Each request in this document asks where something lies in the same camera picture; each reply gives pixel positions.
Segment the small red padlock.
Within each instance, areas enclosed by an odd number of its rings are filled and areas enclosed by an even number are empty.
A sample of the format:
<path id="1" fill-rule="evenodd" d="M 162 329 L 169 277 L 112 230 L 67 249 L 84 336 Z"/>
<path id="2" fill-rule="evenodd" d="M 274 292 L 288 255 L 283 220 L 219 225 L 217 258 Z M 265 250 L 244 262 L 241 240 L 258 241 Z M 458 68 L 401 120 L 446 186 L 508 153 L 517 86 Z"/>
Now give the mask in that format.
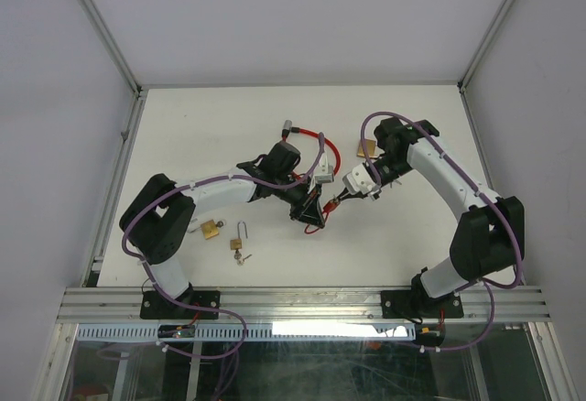
<path id="1" fill-rule="evenodd" d="M 337 208 L 337 203 L 334 200 L 328 201 L 322 209 L 323 213 L 329 214 Z"/>

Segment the large brass padlock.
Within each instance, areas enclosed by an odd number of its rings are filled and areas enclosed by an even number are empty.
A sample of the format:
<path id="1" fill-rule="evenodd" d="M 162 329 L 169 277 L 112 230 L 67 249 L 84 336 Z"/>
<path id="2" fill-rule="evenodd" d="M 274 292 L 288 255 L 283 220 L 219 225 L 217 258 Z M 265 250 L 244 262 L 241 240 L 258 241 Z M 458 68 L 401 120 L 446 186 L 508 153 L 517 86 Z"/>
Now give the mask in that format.
<path id="1" fill-rule="evenodd" d="M 356 156 L 358 158 L 366 158 L 369 157 L 371 159 L 378 158 L 378 150 L 376 141 L 372 139 L 365 139 L 364 141 L 360 140 L 358 143 Z"/>

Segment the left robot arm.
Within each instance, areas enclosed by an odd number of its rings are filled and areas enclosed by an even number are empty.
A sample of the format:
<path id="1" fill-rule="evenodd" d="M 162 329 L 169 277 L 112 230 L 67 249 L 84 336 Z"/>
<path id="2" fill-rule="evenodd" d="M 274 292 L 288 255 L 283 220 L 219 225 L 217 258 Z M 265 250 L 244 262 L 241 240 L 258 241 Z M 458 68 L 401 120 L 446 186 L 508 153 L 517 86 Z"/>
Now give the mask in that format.
<path id="1" fill-rule="evenodd" d="M 163 173 L 148 180 L 120 219 L 122 248 L 145 269 L 168 315 L 184 316 L 191 307 L 192 287 L 176 253 L 199 215 L 274 196 L 289 205 L 291 220 L 325 226 L 321 187 L 314 177 L 325 154 L 325 137 L 318 139 L 319 153 L 300 177 L 294 175 L 300 152 L 281 140 L 268 153 L 220 175 L 185 184 Z"/>

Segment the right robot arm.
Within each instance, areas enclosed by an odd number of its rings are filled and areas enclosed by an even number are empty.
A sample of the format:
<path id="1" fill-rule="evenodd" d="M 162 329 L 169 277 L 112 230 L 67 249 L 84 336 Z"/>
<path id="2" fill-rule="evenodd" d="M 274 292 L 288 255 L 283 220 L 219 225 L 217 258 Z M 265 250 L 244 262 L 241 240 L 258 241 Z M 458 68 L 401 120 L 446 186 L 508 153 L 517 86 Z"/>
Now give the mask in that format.
<path id="1" fill-rule="evenodd" d="M 454 159 L 427 120 L 389 116 L 374 130 L 382 153 L 343 178 L 338 202 L 379 197 L 383 187 L 418 172 L 449 206 L 457 221 L 447 257 L 411 280 L 409 291 L 392 298 L 404 315 L 429 316 L 451 295 L 492 273 L 519 269 L 524 259 L 525 210 L 515 197 L 504 198 L 474 180 Z"/>

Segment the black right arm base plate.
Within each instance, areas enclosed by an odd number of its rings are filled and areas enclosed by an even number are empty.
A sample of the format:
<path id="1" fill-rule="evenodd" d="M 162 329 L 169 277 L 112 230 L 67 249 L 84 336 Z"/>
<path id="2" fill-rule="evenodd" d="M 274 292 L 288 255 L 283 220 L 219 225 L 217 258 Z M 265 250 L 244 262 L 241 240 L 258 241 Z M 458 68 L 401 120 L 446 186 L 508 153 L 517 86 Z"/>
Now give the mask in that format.
<path id="1" fill-rule="evenodd" d="M 380 292 L 384 319 L 462 319 L 461 299 L 454 294 L 442 298 L 429 298 L 411 289 L 383 290 Z"/>

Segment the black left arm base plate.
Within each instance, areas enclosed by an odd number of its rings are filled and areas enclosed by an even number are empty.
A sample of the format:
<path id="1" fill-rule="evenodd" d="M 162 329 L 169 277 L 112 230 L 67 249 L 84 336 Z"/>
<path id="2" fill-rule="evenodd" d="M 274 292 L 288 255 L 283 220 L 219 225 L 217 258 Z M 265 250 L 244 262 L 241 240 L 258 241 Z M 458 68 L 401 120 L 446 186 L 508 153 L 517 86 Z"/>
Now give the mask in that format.
<path id="1" fill-rule="evenodd" d="M 217 290 L 188 289 L 177 301 L 182 305 L 164 298 L 158 291 L 143 293 L 139 318 L 141 320 L 217 320 L 221 292 Z"/>

